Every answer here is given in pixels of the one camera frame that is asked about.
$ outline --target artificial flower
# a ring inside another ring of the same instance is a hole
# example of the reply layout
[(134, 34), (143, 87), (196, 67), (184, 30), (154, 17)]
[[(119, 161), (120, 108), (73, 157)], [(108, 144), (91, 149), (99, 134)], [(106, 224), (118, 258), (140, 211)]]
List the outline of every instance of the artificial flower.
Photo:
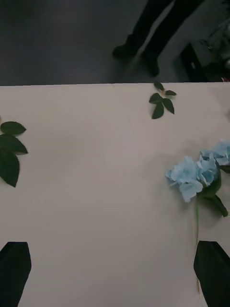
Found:
[(203, 185), (199, 181), (193, 180), (192, 182), (181, 184), (179, 189), (185, 202), (189, 202), (191, 198), (202, 191)]
[(216, 180), (218, 176), (216, 160), (213, 154), (210, 154), (208, 160), (205, 160), (202, 156), (200, 156), (200, 159), (197, 162), (197, 166), (198, 166), (197, 179), (204, 182), (206, 186), (210, 186), (210, 184), (214, 180)]

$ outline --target flower petal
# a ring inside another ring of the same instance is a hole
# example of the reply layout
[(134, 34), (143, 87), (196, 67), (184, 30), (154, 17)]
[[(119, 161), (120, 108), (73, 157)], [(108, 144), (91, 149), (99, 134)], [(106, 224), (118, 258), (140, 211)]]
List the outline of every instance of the flower petal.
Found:
[(189, 202), (191, 198), (202, 191), (203, 185), (199, 181), (194, 180), (190, 183), (181, 184), (179, 189), (185, 202)]

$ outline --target black pants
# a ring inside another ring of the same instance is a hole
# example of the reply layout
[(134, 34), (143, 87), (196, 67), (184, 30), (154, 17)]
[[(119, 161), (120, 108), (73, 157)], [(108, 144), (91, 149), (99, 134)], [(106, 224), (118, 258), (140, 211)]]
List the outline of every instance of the black pants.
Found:
[[(149, 0), (127, 43), (139, 49), (145, 42), (152, 24), (173, 0)], [(156, 29), (146, 50), (158, 56), (170, 38), (204, 0), (175, 0), (173, 8)]]

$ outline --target blue hydrangea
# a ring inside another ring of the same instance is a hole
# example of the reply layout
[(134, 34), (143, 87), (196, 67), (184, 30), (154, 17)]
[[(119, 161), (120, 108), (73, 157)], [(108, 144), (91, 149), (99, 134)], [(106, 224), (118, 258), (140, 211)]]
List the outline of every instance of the blue hydrangea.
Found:
[(202, 156), (209, 159), (211, 155), (219, 165), (230, 164), (230, 142), (220, 141), (213, 150), (202, 150)]
[(175, 165), (172, 170), (166, 172), (166, 177), (172, 184), (178, 184), (181, 194), (186, 202), (201, 192), (203, 185), (199, 182), (199, 167), (191, 157), (184, 157), (184, 160)]
[(205, 160), (200, 156), (199, 161), (197, 162), (198, 166), (198, 176), (197, 179), (201, 182), (204, 182), (206, 186), (217, 179), (218, 169), (216, 165), (216, 160), (214, 159), (213, 154), (210, 154), (209, 159)]

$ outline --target green leaf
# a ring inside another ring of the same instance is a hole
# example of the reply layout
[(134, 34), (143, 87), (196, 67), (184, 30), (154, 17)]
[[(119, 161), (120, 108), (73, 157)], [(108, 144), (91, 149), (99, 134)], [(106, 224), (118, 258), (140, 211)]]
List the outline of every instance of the green leaf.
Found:
[(223, 217), (226, 217), (229, 215), (228, 210), (225, 208), (221, 199), (217, 195), (215, 195), (213, 198), (205, 198), (205, 200), (214, 204), (218, 208), (218, 210), (221, 212)]
[(166, 91), (166, 92), (165, 92), (165, 95), (166, 95), (166, 96), (176, 96), (176, 93), (169, 90), (169, 91)]
[(222, 169), (226, 174), (230, 174), (230, 165), (222, 165), (220, 166), (220, 169)]
[(221, 187), (221, 173), (219, 164), (216, 162), (217, 169), (218, 169), (218, 178), (217, 180), (213, 181), (210, 186), (203, 188), (202, 192), (199, 193), (201, 198), (211, 199), (215, 197), (217, 191), (219, 191)]
[(160, 91), (163, 91), (164, 90), (164, 87), (163, 87), (163, 84), (161, 84), (160, 82), (154, 82), (154, 86), (157, 90), (160, 90)]
[(26, 128), (16, 121), (6, 121), (1, 124), (0, 129), (5, 134), (19, 135), (26, 131)]
[(10, 134), (0, 135), (0, 148), (6, 148), (13, 153), (28, 153), (25, 146), (15, 136)]
[(152, 114), (152, 119), (157, 119), (157, 118), (160, 118), (162, 117), (164, 114), (164, 106), (161, 102), (159, 102), (156, 107), (155, 107), (155, 110)]
[(151, 104), (156, 105), (158, 102), (162, 101), (162, 99), (163, 99), (163, 98), (161, 97), (160, 94), (154, 93), (154, 94), (150, 97), (149, 102), (150, 102)]
[(168, 99), (168, 98), (164, 98), (162, 102), (163, 102), (164, 106), (166, 107), (166, 109), (169, 112), (174, 114), (174, 106), (173, 106), (173, 103), (171, 102), (171, 100)]
[(16, 187), (19, 169), (16, 155), (5, 148), (0, 148), (0, 177), (12, 187)]

